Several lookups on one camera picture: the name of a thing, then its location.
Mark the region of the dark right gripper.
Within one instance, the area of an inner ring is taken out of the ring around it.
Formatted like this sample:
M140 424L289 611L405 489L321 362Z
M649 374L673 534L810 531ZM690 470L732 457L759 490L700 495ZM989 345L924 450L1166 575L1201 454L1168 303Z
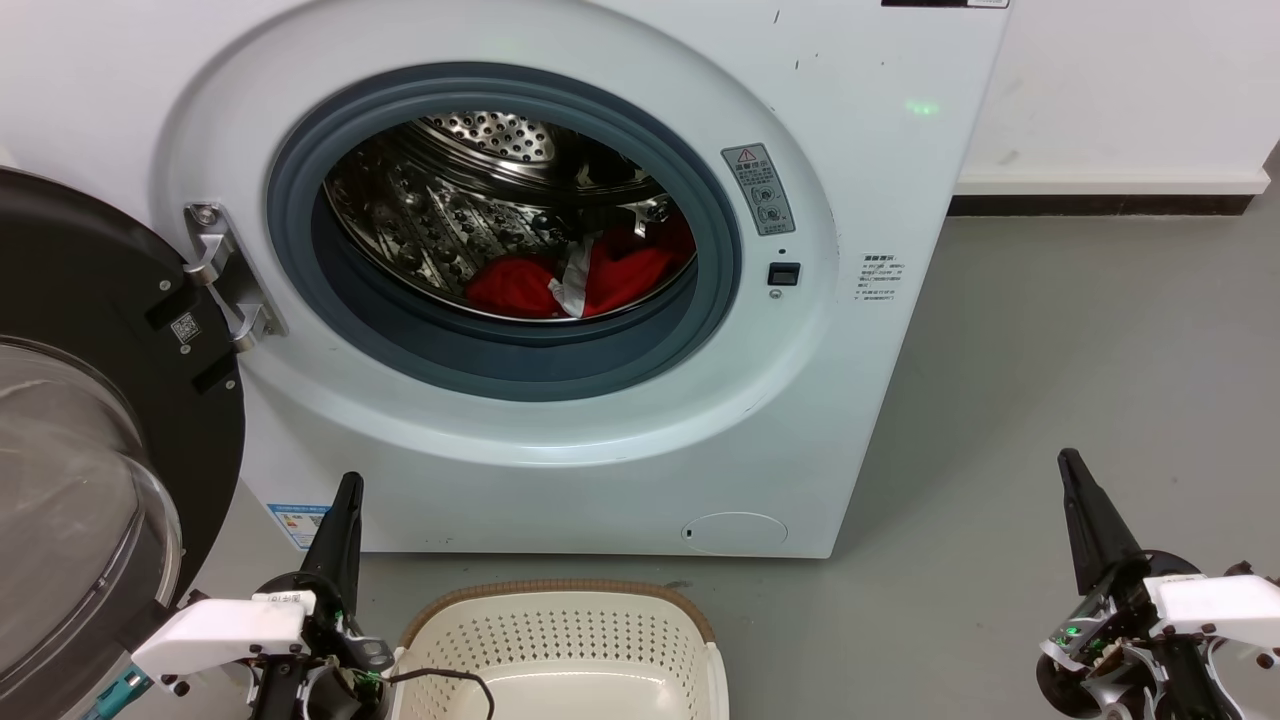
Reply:
M1036 680L1071 719L1235 719L1215 667L1219 624L1185 629L1160 592L1197 582L1190 564L1146 553L1076 448L1059 452L1062 506L1080 605L1041 646Z

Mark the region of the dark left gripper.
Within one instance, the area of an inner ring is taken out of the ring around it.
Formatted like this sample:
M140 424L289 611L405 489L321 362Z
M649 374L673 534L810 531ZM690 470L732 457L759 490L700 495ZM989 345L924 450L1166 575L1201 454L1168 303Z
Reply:
M300 571L260 587L268 594L310 592L314 610L300 638L284 650L250 655L252 719L380 719L384 685L375 678L392 665L385 641L366 635L356 620L362 541L364 478L342 478Z

